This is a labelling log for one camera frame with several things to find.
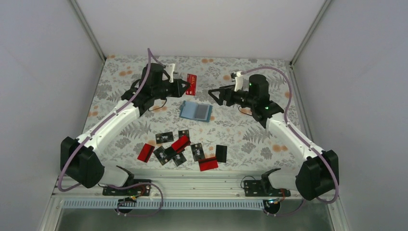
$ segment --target perforated metal strip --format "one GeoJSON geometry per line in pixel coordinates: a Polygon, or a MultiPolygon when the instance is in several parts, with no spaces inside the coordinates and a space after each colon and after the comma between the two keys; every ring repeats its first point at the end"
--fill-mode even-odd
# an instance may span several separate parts
{"type": "MultiPolygon", "coordinates": [[[[68,198],[63,208],[116,208],[118,199],[68,198]]],[[[138,199],[136,203],[128,203],[132,209],[156,209],[160,205],[158,199],[138,199]]],[[[162,209],[244,209],[260,210],[262,200],[187,200],[165,199],[162,209]]]]}

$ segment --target black card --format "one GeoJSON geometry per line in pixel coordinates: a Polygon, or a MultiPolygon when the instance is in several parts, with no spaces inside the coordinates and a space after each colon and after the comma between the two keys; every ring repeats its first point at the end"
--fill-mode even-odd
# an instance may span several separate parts
{"type": "Polygon", "coordinates": [[[196,143],[191,145],[192,156],[194,157],[194,161],[205,159],[203,146],[201,143],[196,143]]]}
{"type": "Polygon", "coordinates": [[[166,158],[166,152],[165,152],[164,147],[160,147],[154,150],[153,153],[162,165],[167,164],[168,160],[166,158]]]}
{"type": "Polygon", "coordinates": [[[184,135],[186,135],[190,139],[190,132],[188,130],[181,130],[178,132],[179,139],[184,135]]]}
{"type": "Polygon", "coordinates": [[[173,138],[173,133],[171,131],[156,134],[156,143],[157,144],[167,143],[167,142],[172,142],[172,141],[174,141],[174,138],[173,138]]]}
{"type": "Polygon", "coordinates": [[[184,162],[187,161],[186,157],[183,155],[183,153],[179,153],[176,156],[173,157],[174,163],[176,166],[179,166],[183,164],[184,162]]]}

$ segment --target gray leaf pattern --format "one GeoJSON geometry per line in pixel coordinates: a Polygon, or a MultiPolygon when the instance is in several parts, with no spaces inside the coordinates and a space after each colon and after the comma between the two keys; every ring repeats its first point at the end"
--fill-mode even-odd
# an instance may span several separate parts
{"type": "MultiPolygon", "coordinates": [[[[230,79],[230,73],[233,71],[248,70],[259,66],[273,66],[286,73],[284,61],[174,56],[157,58],[164,64],[176,63],[176,71],[180,74],[175,75],[174,78],[186,80],[187,74],[196,75],[196,95],[168,98],[166,105],[162,108],[145,112],[141,118],[130,123],[107,145],[99,156],[104,164],[120,165],[128,169],[199,171],[198,164],[192,159],[190,148],[186,148],[184,152],[187,161],[179,167],[172,163],[162,166],[154,156],[150,158],[148,163],[137,160],[137,155],[145,143],[156,147],[161,146],[161,144],[156,144],[155,134],[172,131],[176,139],[179,130],[188,129],[191,142],[201,143],[206,157],[215,155],[217,144],[228,146],[227,162],[219,163],[217,170],[266,171],[273,167],[290,169],[299,167],[290,150],[283,146],[284,144],[278,137],[270,134],[251,116],[240,113],[237,106],[219,106],[207,93],[209,89],[233,84],[230,79]],[[204,123],[179,118],[179,108],[183,100],[212,104],[213,111],[210,122],[204,123]]],[[[146,64],[146,56],[112,55],[108,57],[88,114],[85,124],[86,130],[98,123],[115,107],[130,85],[141,78],[141,71],[146,64]]],[[[271,100],[285,108],[288,102],[288,85],[283,77],[271,70],[259,70],[253,74],[266,76],[270,83],[271,100]]],[[[248,77],[244,79],[245,88],[248,87],[248,77]]],[[[162,100],[156,100],[151,109],[162,105],[162,100]]],[[[289,108],[288,117],[296,126],[299,126],[296,105],[293,101],[289,108]]],[[[164,143],[163,146],[167,148],[170,144],[164,143]]]]}

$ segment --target mounting plate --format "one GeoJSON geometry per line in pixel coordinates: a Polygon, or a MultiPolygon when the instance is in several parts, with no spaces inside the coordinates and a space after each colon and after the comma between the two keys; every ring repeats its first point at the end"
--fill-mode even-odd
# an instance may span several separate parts
{"type": "MultiPolygon", "coordinates": [[[[260,180],[244,180],[243,186],[245,189],[245,196],[246,197],[271,197],[271,196],[278,196],[282,197],[282,191],[280,189],[271,189],[268,193],[265,193],[264,188],[262,187],[260,180]]],[[[291,196],[291,191],[284,190],[285,197],[291,196]]]]}
{"type": "MultiPolygon", "coordinates": [[[[143,180],[143,179],[133,179],[132,184],[144,183],[144,182],[151,183],[152,181],[151,180],[143,180]]],[[[143,195],[141,195],[141,196],[149,196],[150,195],[150,189],[151,189],[150,187],[146,188],[143,195]]],[[[125,189],[125,190],[118,190],[118,189],[114,189],[114,188],[106,186],[106,187],[103,188],[102,195],[104,195],[104,196],[134,196],[134,195],[137,195],[140,191],[141,191],[140,187],[125,189]]]]}

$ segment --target tabletop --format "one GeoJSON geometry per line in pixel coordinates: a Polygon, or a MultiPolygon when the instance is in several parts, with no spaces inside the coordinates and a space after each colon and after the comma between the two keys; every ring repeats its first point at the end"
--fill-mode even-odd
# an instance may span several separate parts
{"type": "MultiPolygon", "coordinates": [[[[227,162],[219,163],[214,170],[229,171],[267,171],[274,167],[298,168],[294,156],[274,135],[265,130],[251,116],[238,110],[238,106],[219,106],[209,95],[209,89],[217,89],[233,84],[230,73],[237,70],[249,70],[260,66],[272,66],[287,73],[283,60],[237,59],[209,57],[160,56],[164,64],[175,63],[179,73],[174,78],[187,79],[187,74],[197,76],[196,95],[183,95],[181,98],[168,98],[160,109],[144,113],[133,121],[112,140],[98,157],[104,165],[118,165],[129,169],[172,169],[199,171],[198,162],[194,162],[191,148],[184,151],[185,163],[176,166],[173,161],[161,165],[152,154],[148,163],[137,159],[143,145],[167,148],[171,142],[156,144],[155,134],[173,132],[175,140],[179,130],[188,129],[192,144],[201,143],[206,158],[215,156],[216,145],[228,147],[227,162]],[[183,119],[179,117],[180,106],[184,100],[213,105],[209,123],[183,119]]],[[[141,78],[142,69],[147,64],[147,56],[111,55],[108,56],[92,101],[84,131],[93,127],[107,115],[120,100],[120,96],[130,85],[141,78]]],[[[259,70],[251,74],[265,75],[269,82],[270,99],[283,109],[289,99],[289,88],[284,78],[276,71],[259,70]]],[[[248,78],[244,89],[248,87],[248,78]]],[[[151,109],[162,106],[164,101],[156,100],[151,109]]],[[[248,108],[241,109],[250,114],[248,108]]],[[[299,127],[299,118],[295,102],[289,108],[289,119],[299,127]]]]}

